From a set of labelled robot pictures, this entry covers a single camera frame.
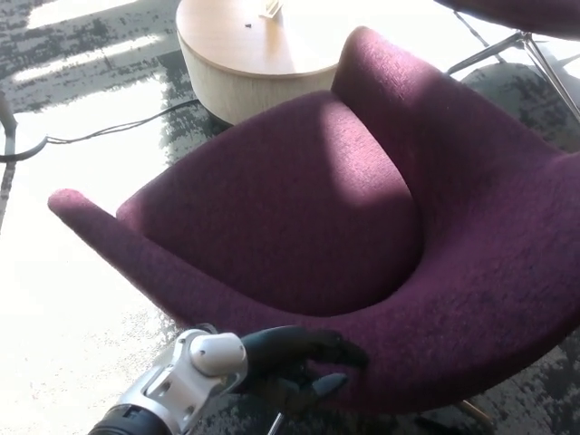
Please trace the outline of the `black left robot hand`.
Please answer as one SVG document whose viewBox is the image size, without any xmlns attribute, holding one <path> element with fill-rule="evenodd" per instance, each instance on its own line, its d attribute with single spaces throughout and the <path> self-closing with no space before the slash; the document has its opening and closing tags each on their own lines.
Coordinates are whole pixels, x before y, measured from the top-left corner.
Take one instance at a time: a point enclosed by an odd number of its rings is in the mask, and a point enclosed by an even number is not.
<svg viewBox="0 0 580 435">
<path fill-rule="evenodd" d="M 280 326 L 242 338 L 246 378 L 233 390 L 272 404 L 278 411 L 298 414 L 337 393 L 347 382 L 342 372 L 319 375 L 307 364 L 328 363 L 363 369 L 367 353 L 340 333 Z"/>
</svg>

